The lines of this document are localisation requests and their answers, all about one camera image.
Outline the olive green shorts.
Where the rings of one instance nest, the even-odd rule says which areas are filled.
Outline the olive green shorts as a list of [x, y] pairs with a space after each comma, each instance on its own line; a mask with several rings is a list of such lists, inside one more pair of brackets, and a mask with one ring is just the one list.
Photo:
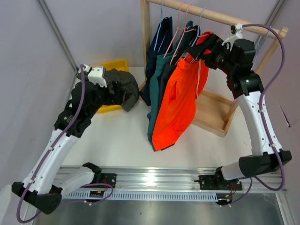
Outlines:
[[122, 89], [124, 90], [124, 98], [121, 107], [126, 112], [132, 110], [139, 100], [139, 86], [134, 76], [130, 72], [112, 69], [105, 72], [104, 78], [107, 87], [111, 87], [111, 82], [121, 83]]

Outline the orange mesh shorts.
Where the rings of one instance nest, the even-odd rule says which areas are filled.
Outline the orange mesh shorts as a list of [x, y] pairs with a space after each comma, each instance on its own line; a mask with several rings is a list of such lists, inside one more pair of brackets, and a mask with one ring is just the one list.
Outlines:
[[206, 31], [196, 44], [187, 49], [185, 59], [179, 59], [168, 80], [152, 133], [154, 151], [174, 145], [192, 123], [196, 113], [196, 100], [203, 91], [209, 68], [200, 56], [211, 53], [202, 45], [212, 31]]

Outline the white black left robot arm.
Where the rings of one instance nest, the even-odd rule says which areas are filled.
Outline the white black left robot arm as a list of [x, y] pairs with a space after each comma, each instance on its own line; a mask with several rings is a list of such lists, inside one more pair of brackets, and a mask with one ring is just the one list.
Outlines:
[[28, 177], [12, 184], [12, 192], [20, 197], [18, 211], [25, 201], [37, 208], [39, 213], [48, 215], [57, 209], [64, 196], [74, 190], [101, 185], [101, 168], [89, 162], [60, 181], [54, 181], [54, 178], [98, 109], [103, 105], [121, 105], [123, 94], [120, 82], [113, 82], [110, 87], [101, 87], [90, 81], [81, 81], [75, 85], [71, 98], [54, 124], [52, 136], [39, 161]]

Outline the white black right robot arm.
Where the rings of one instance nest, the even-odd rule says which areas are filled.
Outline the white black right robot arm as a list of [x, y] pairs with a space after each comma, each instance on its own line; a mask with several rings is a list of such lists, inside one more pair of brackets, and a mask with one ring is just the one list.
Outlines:
[[[227, 86], [244, 115], [251, 141], [250, 156], [240, 157], [236, 163], [216, 169], [214, 184], [225, 189], [232, 180], [255, 178], [272, 191], [279, 191], [285, 185], [283, 166], [291, 161], [292, 154], [283, 150], [276, 139], [265, 103], [266, 87], [260, 76], [252, 70], [255, 44], [239, 38], [228, 49], [223, 40], [214, 33], [203, 35], [200, 43], [190, 47], [188, 53], [194, 60], [203, 62], [211, 69], [220, 69], [226, 74]], [[258, 176], [279, 170], [279, 187], [270, 187]]]

